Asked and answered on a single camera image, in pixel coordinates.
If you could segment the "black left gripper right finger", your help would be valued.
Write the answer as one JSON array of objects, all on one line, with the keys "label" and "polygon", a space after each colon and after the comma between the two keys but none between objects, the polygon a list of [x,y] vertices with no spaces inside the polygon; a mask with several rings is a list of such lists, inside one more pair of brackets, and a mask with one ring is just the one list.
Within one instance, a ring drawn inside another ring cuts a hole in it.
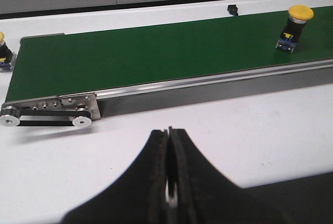
[{"label": "black left gripper right finger", "polygon": [[170,129],[178,206],[190,223],[332,223],[332,173],[241,188],[219,172],[183,129]]}]

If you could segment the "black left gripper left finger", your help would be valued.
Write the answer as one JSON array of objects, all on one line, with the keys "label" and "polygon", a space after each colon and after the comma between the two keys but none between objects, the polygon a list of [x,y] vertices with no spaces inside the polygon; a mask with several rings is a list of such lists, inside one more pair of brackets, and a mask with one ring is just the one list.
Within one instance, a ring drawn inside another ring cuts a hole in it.
[{"label": "black left gripper left finger", "polygon": [[138,157],[101,193],[69,211],[62,223],[166,223],[168,133],[153,130]]}]

